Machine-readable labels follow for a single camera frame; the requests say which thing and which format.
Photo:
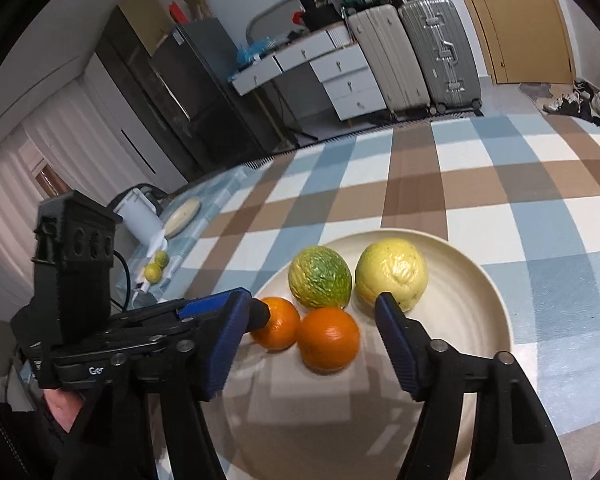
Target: cardboard box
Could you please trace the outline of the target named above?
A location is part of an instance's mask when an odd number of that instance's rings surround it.
[[[175,23],[158,0],[125,0],[118,4],[145,49],[152,56]]]
[[[204,20],[205,18],[212,18],[213,13],[209,6],[206,4],[206,0],[184,0],[189,7],[191,12],[191,19],[194,22]]]

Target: ceramic plate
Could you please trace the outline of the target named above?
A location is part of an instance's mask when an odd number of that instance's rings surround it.
[[[409,230],[378,230],[325,244],[352,276],[362,251],[387,237],[406,238],[429,267],[429,285],[409,316],[432,338],[458,351],[493,357],[511,350],[502,297],[487,274],[444,240]],[[256,294],[291,295],[288,266]],[[228,478],[257,480],[370,480],[396,478],[422,405],[398,385],[378,329],[355,293],[347,307],[358,322],[361,347],[340,373],[320,376],[301,362],[298,346],[266,352],[245,335],[222,396],[206,419],[218,453],[232,463]],[[475,395],[464,398],[456,469],[471,446]]]

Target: dark cabinet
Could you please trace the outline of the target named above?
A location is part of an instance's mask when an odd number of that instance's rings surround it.
[[[221,23],[209,19],[175,27],[150,56],[119,7],[96,46],[133,111],[189,181],[270,155],[283,141],[282,120],[266,97],[241,98],[230,87],[236,53]]]

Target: table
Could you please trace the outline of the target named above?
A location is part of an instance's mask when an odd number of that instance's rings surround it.
[[[187,189],[164,209],[160,215],[163,222],[189,198],[197,196],[200,199],[200,209],[194,219],[181,232],[168,240],[169,265],[164,269],[160,282],[148,288],[148,292],[156,300],[167,301],[182,297],[184,291],[190,285],[187,272],[185,270],[178,272],[184,258],[191,252],[209,222],[218,215],[233,193],[242,187],[243,181],[252,173],[254,173],[254,170],[247,166],[238,166],[232,170],[224,171],[201,184]],[[149,258],[146,257],[146,246],[138,244],[127,262],[131,274],[132,288],[134,288],[136,281],[143,281],[142,270],[147,263],[149,263]],[[120,272],[116,280],[116,290],[120,294],[119,299],[122,300],[126,294],[126,275],[124,272]]]
[[[242,96],[307,62],[341,121],[386,109],[362,49],[342,22],[302,36],[263,57],[232,76],[232,84]]]
[[[471,118],[279,156],[185,257],[186,297],[256,293],[300,249],[381,227],[435,234],[484,267],[573,478],[589,479],[600,467],[600,130],[561,116]],[[167,459],[160,469],[168,478]]]

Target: orange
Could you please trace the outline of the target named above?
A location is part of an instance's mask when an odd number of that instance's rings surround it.
[[[324,307],[310,311],[298,329],[298,348],[304,364],[317,372],[336,372],[355,359],[360,329],[343,310]]]
[[[269,322],[261,329],[251,332],[253,340],[267,350],[284,350],[296,342],[300,314],[294,304],[284,298],[260,300],[269,307]]]

